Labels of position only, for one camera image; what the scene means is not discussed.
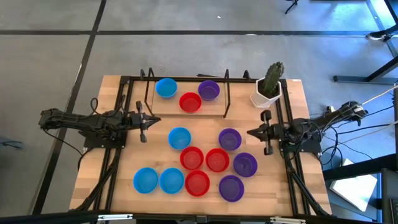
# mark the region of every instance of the concrete floor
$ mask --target concrete floor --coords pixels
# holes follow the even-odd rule
[[[392,24],[382,0],[372,2],[385,26]],[[0,29],[91,29],[99,5],[100,0],[0,0]],[[99,29],[377,30],[362,1],[300,0],[296,9],[284,15],[289,5],[280,0],[112,0]],[[29,212],[53,142],[39,130],[39,114],[48,108],[64,109],[87,40],[85,35],[0,35],[0,137],[24,143],[21,151],[0,148],[0,217]],[[149,67],[159,76],[222,75],[228,68],[232,77],[249,70],[259,78],[270,64],[282,61],[284,78],[303,80],[310,113],[322,113],[326,105],[338,108],[349,100],[364,102],[390,87],[334,83],[333,75],[369,75],[391,59],[386,44],[358,36],[97,36],[74,112],[90,112],[90,99],[97,96],[103,75],[138,75]],[[396,77],[397,72],[389,76]],[[365,108],[373,112],[390,105],[391,95],[384,95]],[[389,110],[364,119],[363,126],[393,119]],[[340,129],[355,127],[349,124]],[[347,134],[341,140],[359,134]],[[74,130],[67,132],[65,140],[77,148],[83,144]],[[391,128],[348,145],[379,157],[395,150],[394,140]],[[323,148],[332,144],[322,141]],[[343,157],[354,162],[368,159],[344,147],[342,151]],[[67,211],[77,160],[78,154],[64,146],[44,212]]]

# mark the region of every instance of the white pot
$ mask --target white pot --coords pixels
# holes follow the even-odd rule
[[[273,102],[279,99],[280,96],[282,96],[282,87],[280,85],[280,82],[278,82],[278,88],[279,88],[279,94],[271,99],[263,96],[261,93],[259,93],[258,86],[259,86],[259,81],[263,80],[264,78],[261,78],[256,81],[256,87],[253,91],[253,93],[250,96],[250,100],[253,103],[253,105],[256,108],[268,108],[270,107]]]

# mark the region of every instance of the wooden table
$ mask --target wooden table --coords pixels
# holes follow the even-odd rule
[[[116,94],[118,92],[120,76],[104,76],[99,90],[99,112],[113,110]],[[193,85],[192,83],[178,83],[178,89],[185,91],[182,85]],[[219,84],[223,91],[224,84]],[[287,80],[292,114],[294,118],[307,118],[308,109],[305,101],[301,80]],[[170,108],[165,109],[165,115],[160,115],[162,121],[151,126],[146,132],[147,143],[139,140],[139,130],[128,132],[126,147],[122,150],[119,170],[114,189],[112,212],[126,213],[171,213],[171,214],[208,214],[208,215],[261,215],[261,216],[291,216],[292,209],[287,184],[286,169],[283,159],[277,152],[277,141],[272,141],[274,154],[265,156],[263,154],[264,143],[246,134],[247,130],[257,128],[261,124],[260,113],[262,109],[253,107],[249,96],[254,88],[253,83],[230,83],[231,106],[225,119],[218,112],[210,113],[201,108],[199,115],[168,115]],[[131,105],[135,106],[137,100],[144,104],[146,82],[135,81],[132,91]],[[220,96],[218,104],[225,103]],[[154,82],[150,83],[149,106],[159,110],[159,101],[154,94]],[[284,121],[287,121],[284,101],[281,100]],[[272,111],[271,123],[277,123],[275,104],[270,107]],[[240,152],[249,152],[255,156],[258,170],[255,176],[241,178],[244,183],[245,192],[243,198],[235,203],[223,200],[218,192],[218,184],[222,177],[235,174],[231,164],[225,172],[220,174],[211,172],[205,164],[201,170],[205,171],[210,178],[210,189],[202,197],[193,197],[185,188],[177,195],[168,195],[160,188],[151,194],[138,193],[133,185],[134,174],[143,167],[152,167],[160,175],[169,167],[176,167],[188,174],[179,163],[180,152],[172,149],[167,142],[167,136],[174,127],[182,126],[192,134],[191,146],[199,147],[204,154],[210,149],[219,147],[218,134],[224,128],[235,128],[242,135],[242,145],[239,149],[229,152],[233,160]],[[317,158],[312,154],[301,153],[305,183],[315,199],[324,210],[331,212],[323,180],[322,170]],[[94,149],[82,160],[75,189],[70,203],[70,208],[79,206],[97,184],[103,161],[104,149]],[[102,198],[106,198],[108,187],[105,186]],[[299,188],[296,186],[296,197],[299,211],[303,213],[302,201]],[[100,208],[104,208],[104,199],[101,200]]]

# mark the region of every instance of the cactus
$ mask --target cactus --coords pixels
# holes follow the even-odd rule
[[[275,97],[278,94],[278,81],[284,73],[284,64],[282,62],[273,63],[266,73],[265,79],[261,83],[261,94],[267,98]]]

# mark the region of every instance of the plastic bowl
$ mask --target plastic bowl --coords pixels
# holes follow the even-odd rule
[[[242,137],[237,130],[226,128],[220,132],[218,142],[223,149],[232,151],[242,144]]]
[[[196,93],[185,93],[180,98],[180,107],[187,113],[194,113],[201,106],[200,96]]]
[[[191,144],[191,134],[186,128],[174,128],[169,133],[169,144],[177,150],[185,149]]]
[[[156,83],[155,91],[159,96],[170,99],[177,92],[177,82],[172,78],[163,78]]]
[[[212,149],[207,152],[206,165],[211,171],[223,172],[229,166],[229,155],[223,149]]]
[[[220,87],[217,82],[206,80],[198,87],[198,93],[203,100],[214,100],[220,93]]]
[[[150,167],[145,167],[136,172],[132,183],[139,193],[149,194],[155,190],[157,181],[156,171]]]
[[[239,153],[234,159],[234,170],[242,177],[251,177],[257,171],[257,161],[249,153]]]
[[[201,170],[194,170],[187,175],[185,179],[185,188],[187,192],[195,197],[205,195],[210,187],[210,179],[206,173]]]
[[[186,147],[180,154],[181,165],[188,170],[198,169],[203,164],[203,153],[195,146]]]
[[[184,175],[177,168],[168,168],[160,175],[160,188],[168,194],[177,194],[184,186]]]
[[[223,199],[229,202],[237,202],[244,193],[242,180],[234,175],[227,175],[222,178],[218,185],[218,190]]]

